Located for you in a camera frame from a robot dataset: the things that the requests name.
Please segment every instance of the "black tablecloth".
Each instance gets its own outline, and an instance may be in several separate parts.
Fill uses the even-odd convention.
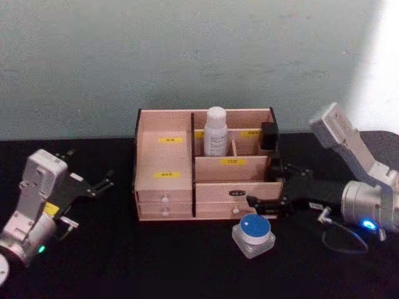
[[[362,134],[381,162],[399,169],[399,136]],[[80,202],[68,216],[80,227],[38,256],[0,290],[7,298],[247,296],[398,298],[399,237],[367,237],[367,255],[341,255],[321,243],[317,214],[298,212],[272,221],[274,248],[252,260],[231,238],[237,221],[138,223],[132,201],[133,140],[0,142],[0,225],[13,212],[26,158],[39,148],[77,150],[69,169],[90,183],[115,170],[115,187],[97,201]],[[315,177],[353,179],[344,162],[311,134],[281,135],[286,161]]]

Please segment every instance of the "wooden organizer box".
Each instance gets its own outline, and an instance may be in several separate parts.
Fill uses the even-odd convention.
[[[139,110],[134,198],[141,221],[240,219],[255,213],[246,196],[278,200],[282,183],[265,181],[271,159],[260,149],[272,109],[226,110],[226,157],[205,157],[207,110]]]

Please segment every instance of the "drawer label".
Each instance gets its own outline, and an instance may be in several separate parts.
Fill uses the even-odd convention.
[[[195,139],[203,139],[204,138],[204,131],[195,131]]]
[[[154,173],[154,178],[156,178],[156,179],[178,179],[178,178],[180,178],[180,173],[178,173],[178,172]]]
[[[160,138],[160,143],[182,143],[183,139],[179,137]]]
[[[245,195],[245,191],[244,190],[232,190],[229,192],[230,196],[243,196]]]
[[[245,138],[257,138],[260,133],[260,130],[243,131],[240,133],[240,136]]]
[[[246,164],[247,164],[247,160],[245,160],[245,159],[229,159],[229,158],[220,159],[220,165],[242,166],[242,165],[246,165]]]

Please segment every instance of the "blue led light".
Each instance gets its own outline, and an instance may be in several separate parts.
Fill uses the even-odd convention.
[[[369,221],[369,220],[364,220],[364,221],[362,222],[362,225],[363,225],[364,227],[366,227],[366,228],[368,228],[368,229],[372,229],[372,230],[375,230],[375,229],[377,228],[377,226],[376,226],[373,222],[371,222],[371,221]]]

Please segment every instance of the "blue lid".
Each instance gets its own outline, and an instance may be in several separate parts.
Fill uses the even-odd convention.
[[[250,237],[264,237],[270,232],[270,222],[257,214],[245,215],[240,223],[241,229]]]

